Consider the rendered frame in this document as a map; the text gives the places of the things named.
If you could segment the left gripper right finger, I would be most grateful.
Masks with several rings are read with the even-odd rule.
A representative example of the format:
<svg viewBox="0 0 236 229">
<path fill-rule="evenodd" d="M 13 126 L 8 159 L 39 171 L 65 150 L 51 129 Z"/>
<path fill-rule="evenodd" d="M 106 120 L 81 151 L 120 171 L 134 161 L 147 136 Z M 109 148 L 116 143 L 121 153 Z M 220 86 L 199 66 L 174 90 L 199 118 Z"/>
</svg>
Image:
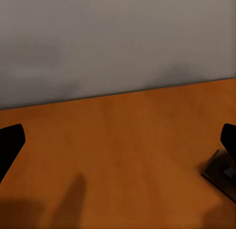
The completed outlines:
<svg viewBox="0 0 236 229">
<path fill-rule="evenodd" d="M 224 124 L 220 141 L 236 163 L 236 126 Z"/>
</svg>

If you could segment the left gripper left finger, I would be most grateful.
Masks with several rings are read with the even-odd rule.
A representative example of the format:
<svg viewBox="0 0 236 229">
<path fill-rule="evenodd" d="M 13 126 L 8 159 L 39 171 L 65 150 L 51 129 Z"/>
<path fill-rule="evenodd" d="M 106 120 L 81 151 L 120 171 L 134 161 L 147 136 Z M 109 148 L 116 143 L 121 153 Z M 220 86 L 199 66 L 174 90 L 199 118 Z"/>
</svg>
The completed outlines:
<svg viewBox="0 0 236 229">
<path fill-rule="evenodd" d="M 21 124 L 0 129 L 0 182 L 26 142 Z"/>
</svg>

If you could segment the mousetrap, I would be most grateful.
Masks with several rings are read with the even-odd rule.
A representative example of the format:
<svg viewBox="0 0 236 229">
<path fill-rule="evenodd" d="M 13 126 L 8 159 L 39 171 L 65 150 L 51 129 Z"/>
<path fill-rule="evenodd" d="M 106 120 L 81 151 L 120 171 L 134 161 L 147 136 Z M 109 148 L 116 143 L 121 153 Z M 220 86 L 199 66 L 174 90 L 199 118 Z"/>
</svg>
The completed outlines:
<svg viewBox="0 0 236 229">
<path fill-rule="evenodd" d="M 201 175 L 236 204 L 236 163 L 227 151 L 221 148 Z"/>
</svg>

